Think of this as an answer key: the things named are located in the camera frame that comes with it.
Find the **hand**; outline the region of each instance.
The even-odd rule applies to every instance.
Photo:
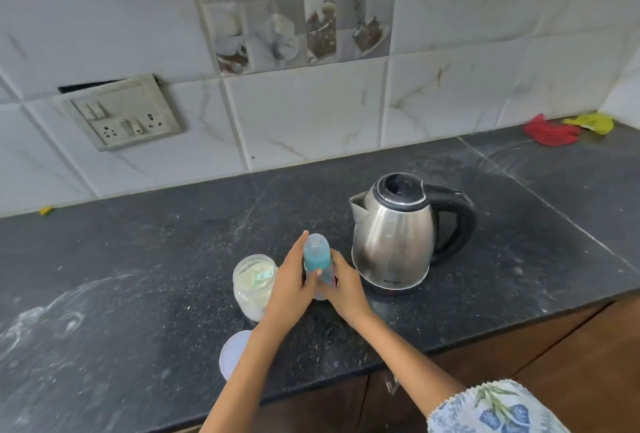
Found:
[[[318,276],[322,273],[322,270],[315,270],[302,285],[302,251],[308,236],[308,231],[302,233],[278,268],[271,298],[260,321],[281,338],[298,323],[311,303],[316,294]]]
[[[338,285],[334,288],[320,282],[319,290],[331,302],[336,312],[356,329],[361,319],[375,314],[362,289],[360,273],[349,266],[339,251],[332,249],[331,257]]]

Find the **switch board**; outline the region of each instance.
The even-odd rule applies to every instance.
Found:
[[[56,102],[99,151],[182,131],[153,74],[62,94]]]

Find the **wooden cabinet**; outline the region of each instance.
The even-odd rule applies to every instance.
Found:
[[[356,377],[262,406],[255,433],[353,432],[360,417],[367,377]]]
[[[588,308],[553,318],[430,358],[466,386],[507,379],[585,323],[599,309]]]
[[[404,388],[396,383],[394,375],[388,369],[376,371],[369,376],[364,396],[359,432],[424,416],[413,403]]]
[[[599,309],[581,310],[430,358],[466,386],[513,377]],[[420,415],[402,386],[395,385],[393,374],[388,370],[378,371],[369,377],[358,431],[367,432]]]
[[[640,298],[606,308],[516,380],[572,432],[640,431]]]

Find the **kettle handle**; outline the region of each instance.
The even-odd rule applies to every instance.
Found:
[[[432,263],[452,256],[467,244],[476,228],[476,209],[463,192],[439,185],[423,184],[427,202],[434,212],[456,214],[456,228],[448,239],[433,251]]]

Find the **left hand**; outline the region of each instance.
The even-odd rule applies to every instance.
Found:
[[[308,236],[308,231],[302,233],[278,268],[271,298],[260,321],[281,338],[298,323],[311,303],[316,294],[318,276],[322,273],[321,270],[313,271],[302,285],[302,251]]]

